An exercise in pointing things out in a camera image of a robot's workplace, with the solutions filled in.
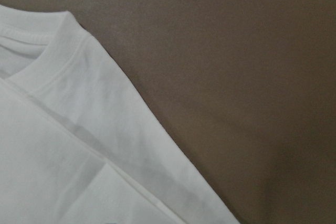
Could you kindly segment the white long-sleeve printed shirt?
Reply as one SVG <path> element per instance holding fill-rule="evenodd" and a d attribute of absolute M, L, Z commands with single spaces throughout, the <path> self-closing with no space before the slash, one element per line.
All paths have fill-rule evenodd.
<path fill-rule="evenodd" d="M 1 223 L 237 223 L 68 11 L 1 7 Z"/>

